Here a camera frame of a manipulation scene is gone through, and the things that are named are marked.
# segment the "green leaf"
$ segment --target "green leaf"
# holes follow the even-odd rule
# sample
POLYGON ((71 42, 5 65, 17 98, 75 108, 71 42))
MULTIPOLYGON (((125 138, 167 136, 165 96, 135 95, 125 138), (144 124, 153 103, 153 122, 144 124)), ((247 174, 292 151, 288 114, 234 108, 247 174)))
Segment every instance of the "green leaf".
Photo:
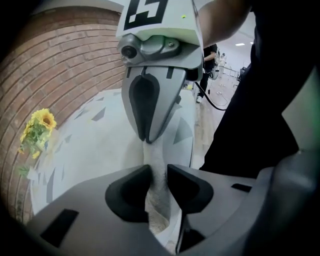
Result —
POLYGON ((31 138, 33 138, 33 139, 37 137, 37 134, 35 131, 31 131, 30 135, 31 135, 31 138))
POLYGON ((25 165, 19 166, 18 167, 18 171, 20 173, 21 176, 26 177, 29 173, 29 169, 28 167, 26 167, 25 165))

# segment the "floor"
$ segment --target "floor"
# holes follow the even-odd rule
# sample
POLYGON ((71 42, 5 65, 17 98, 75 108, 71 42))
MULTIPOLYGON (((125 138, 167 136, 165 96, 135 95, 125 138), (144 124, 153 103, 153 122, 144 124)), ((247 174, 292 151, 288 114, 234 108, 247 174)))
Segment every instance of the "floor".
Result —
MULTIPOLYGON (((206 93, 211 101, 219 108, 226 109, 233 97, 239 82, 226 74, 216 80, 209 78, 206 93)), ((198 169, 204 161, 205 155, 214 139, 214 133, 224 116, 224 111, 213 108, 205 97, 202 103, 196 104, 196 122, 194 127, 194 147, 191 167, 198 169)))

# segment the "black shirt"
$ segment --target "black shirt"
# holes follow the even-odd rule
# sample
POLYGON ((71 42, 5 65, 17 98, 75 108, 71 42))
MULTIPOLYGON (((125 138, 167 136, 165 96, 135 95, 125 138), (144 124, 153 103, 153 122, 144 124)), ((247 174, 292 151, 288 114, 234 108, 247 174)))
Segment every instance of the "black shirt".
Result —
MULTIPOLYGON (((216 43, 207 48, 204 48, 203 50, 204 57, 209 56, 211 52, 217 53, 217 50, 218 50, 218 47, 216 43)), ((206 72, 211 72, 212 69, 214 68, 214 63, 215 63, 215 59, 208 60, 204 63, 203 68, 205 69, 206 72)))
POLYGON ((281 113, 305 84, 319 59, 318 33, 314 31, 314 26, 319 24, 316 1, 250 2, 256 23, 250 68, 251 78, 256 82, 246 88, 247 95, 250 99, 258 98, 258 103, 269 111, 281 113), (281 67, 281 72, 275 71, 275 65, 281 67))

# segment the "yellow flower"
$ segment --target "yellow flower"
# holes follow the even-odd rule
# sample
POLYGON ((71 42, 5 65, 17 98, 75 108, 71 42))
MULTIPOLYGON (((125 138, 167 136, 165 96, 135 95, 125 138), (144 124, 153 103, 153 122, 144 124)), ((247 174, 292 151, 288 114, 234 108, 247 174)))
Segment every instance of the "yellow flower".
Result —
POLYGON ((20 137, 20 142, 22 143, 25 139, 25 137, 27 136, 27 134, 25 132, 22 133, 21 137, 20 137))
POLYGON ((37 151, 32 155, 32 158, 36 159, 39 155, 40 155, 40 151, 37 151))
POLYGON ((34 124, 34 123, 33 123, 33 121, 31 121, 31 120, 26 124, 26 126, 25 126, 25 128, 24 128, 24 131, 23 131, 23 133, 22 133, 22 135, 21 135, 21 137, 20 137, 20 142, 21 142, 21 143, 24 141, 25 137, 27 136, 27 134, 28 134, 28 132, 29 132, 30 127, 31 127, 33 124, 34 124))
POLYGON ((34 112, 31 116, 31 120, 34 121, 35 119, 39 121, 39 124, 45 126, 50 131, 57 126, 54 115, 51 114, 47 108, 34 112))

